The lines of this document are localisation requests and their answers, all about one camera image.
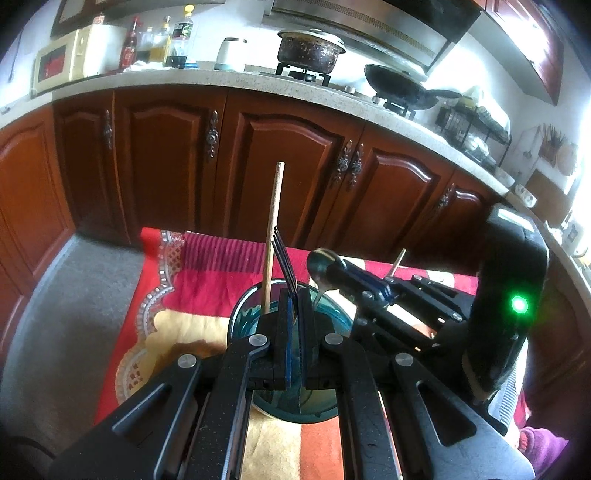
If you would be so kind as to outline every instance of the metal spoon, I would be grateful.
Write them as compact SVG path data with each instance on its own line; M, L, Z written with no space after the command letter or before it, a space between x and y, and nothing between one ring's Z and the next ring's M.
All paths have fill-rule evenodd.
M312 277L312 280L314 280L316 285L318 285L318 294L314 299L313 305L314 310L320 302L322 295L324 295L327 291L338 289L338 286L330 283L326 276L326 269L334 262L340 262L343 268L346 268L343 259L332 250L328 250L327 248L317 248L308 254L308 258L306 259L306 267L308 268L308 273Z

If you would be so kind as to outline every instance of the blue bowl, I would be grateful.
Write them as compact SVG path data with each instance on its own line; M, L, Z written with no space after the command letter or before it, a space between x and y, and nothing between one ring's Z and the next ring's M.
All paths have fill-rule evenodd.
M316 288L303 283L298 283L298 286L310 288L311 298L314 301L318 295ZM271 312L277 311L279 292L282 288L286 288L285 280L271 281ZM323 296L316 311L330 316L336 333L349 336L353 320L331 298ZM232 310L228 325L228 344L234 339L248 337L255 333L260 315L261 283L258 283L242 295ZM252 402L263 413L280 420L293 423L317 423L330 420L337 416L335 391L307 390L302 386L297 324L292 328L291 387L286 391L255 391Z

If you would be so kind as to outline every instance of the cabinet handle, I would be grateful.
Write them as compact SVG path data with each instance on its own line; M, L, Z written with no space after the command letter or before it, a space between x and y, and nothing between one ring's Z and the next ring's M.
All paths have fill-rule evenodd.
M336 172L332 181L333 184L343 180L343 175L345 175L347 168L349 168L349 155L351 154L352 149L353 141L349 140L347 144L343 147L343 151L339 157L339 161L336 164Z
M452 183L446 191L443 193L441 198L439 199L439 203L437 204L437 210L441 210L449 205L449 199L452 196L452 192L456 189L456 184Z
M209 119L209 130L205 137L205 157L207 161L210 161L215 156L219 138L220 135L217 131L217 110L214 110L212 117Z
M111 127L111 113L105 109L105 127L103 128L103 137L107 142L107 148L113 150L113 128Z
M349 180L349 188L352 189L355 184L357 183L357 175L361 173L361 169L363 165L361 163L361 158L363 157L363 144L359 144L359 148L353 155L353 161L351 162L351 167L349 171L351 172L351 179Z

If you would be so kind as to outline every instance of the green led light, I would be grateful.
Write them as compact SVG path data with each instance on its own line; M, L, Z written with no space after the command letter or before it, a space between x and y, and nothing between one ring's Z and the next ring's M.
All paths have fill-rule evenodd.
M526 299L516 295L511 299L511 307L516 313L526 313L529 305L527 304Z

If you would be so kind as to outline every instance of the wok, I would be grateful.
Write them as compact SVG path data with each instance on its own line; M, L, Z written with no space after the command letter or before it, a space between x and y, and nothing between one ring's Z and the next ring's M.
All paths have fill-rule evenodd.
M380 98L388 99L409 110L427 110L434 107L439 98L460 98L453 90L427 90L410 75L389 67L368 63L365 78Z

